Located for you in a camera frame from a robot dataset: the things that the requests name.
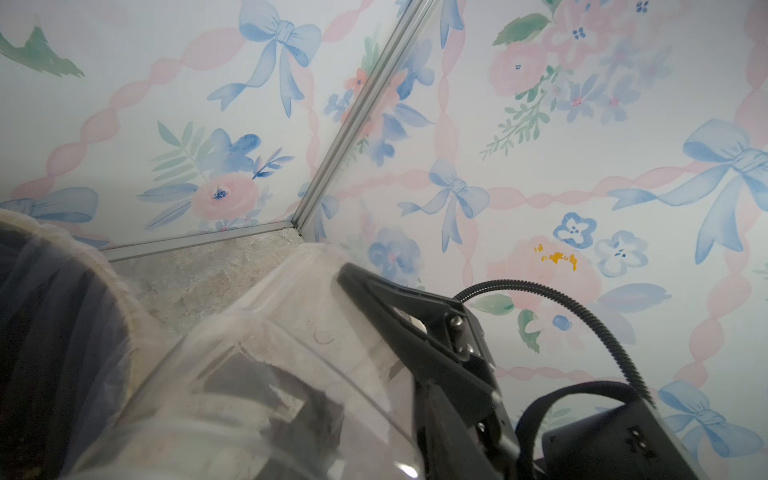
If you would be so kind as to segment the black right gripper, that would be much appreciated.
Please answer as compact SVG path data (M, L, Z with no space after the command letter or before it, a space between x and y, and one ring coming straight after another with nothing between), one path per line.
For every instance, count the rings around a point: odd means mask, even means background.
M352 263L337 281L417 380L413 427L426 479L540 477L540 403L524 411L516 428L505 421L493 359L467 307Z

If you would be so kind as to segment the labelled flower tea jar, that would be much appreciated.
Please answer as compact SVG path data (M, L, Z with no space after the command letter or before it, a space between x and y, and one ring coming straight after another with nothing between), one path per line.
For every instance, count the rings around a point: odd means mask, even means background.
M73 479L421 479L413 379L305 244L188 332Z

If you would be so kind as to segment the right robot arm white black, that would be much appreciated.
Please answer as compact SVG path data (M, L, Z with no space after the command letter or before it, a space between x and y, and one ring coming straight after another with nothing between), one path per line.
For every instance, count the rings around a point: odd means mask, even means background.
M636 366L586 307L550 287L492 280L444 297L400 286L354 264L338 283L414 384L413 427L430 479L700 479L704 473L655 409ZM503 406L476 296L519 291L569 310L598 337L623 380L564 387L517 422Z

